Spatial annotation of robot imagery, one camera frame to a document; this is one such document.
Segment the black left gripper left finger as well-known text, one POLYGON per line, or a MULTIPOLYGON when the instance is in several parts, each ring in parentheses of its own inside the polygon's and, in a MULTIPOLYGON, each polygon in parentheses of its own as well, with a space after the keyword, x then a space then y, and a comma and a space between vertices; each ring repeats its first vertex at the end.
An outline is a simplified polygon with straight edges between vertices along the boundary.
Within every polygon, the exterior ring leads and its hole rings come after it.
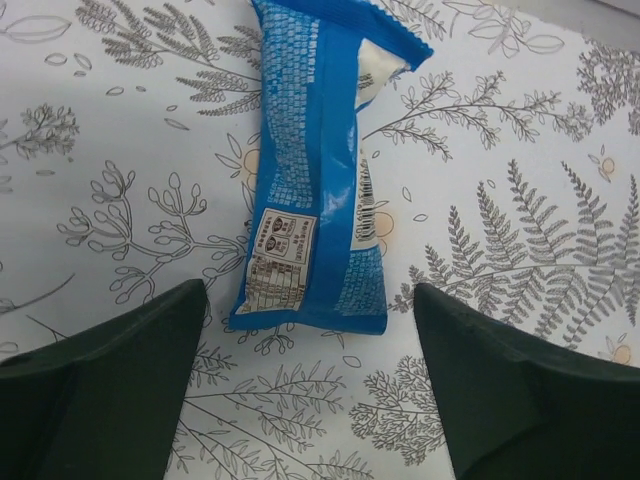
POLYGON ((2 361, 2 478, 163 478, 206 306, 188 280, 2 361))

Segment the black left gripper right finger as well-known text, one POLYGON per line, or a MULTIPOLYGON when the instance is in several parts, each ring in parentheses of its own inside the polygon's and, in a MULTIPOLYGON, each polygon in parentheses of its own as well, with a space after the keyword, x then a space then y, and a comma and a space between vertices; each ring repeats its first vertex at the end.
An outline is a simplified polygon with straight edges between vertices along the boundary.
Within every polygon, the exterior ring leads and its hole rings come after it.
POLYGON ((638 478, 638 369, 502 324, 426 283, 414 318, 456 478, 638 478))

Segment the blue cookie packet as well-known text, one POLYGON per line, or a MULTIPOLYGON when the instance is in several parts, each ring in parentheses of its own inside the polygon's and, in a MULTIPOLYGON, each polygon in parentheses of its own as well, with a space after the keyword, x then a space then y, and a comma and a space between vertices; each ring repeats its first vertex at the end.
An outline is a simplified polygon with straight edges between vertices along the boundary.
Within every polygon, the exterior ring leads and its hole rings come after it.
POLYGON ((387 326, 375 199, 358 115, 432 48, 367 1, 257 1, 261 139, 234 330, 387 326))

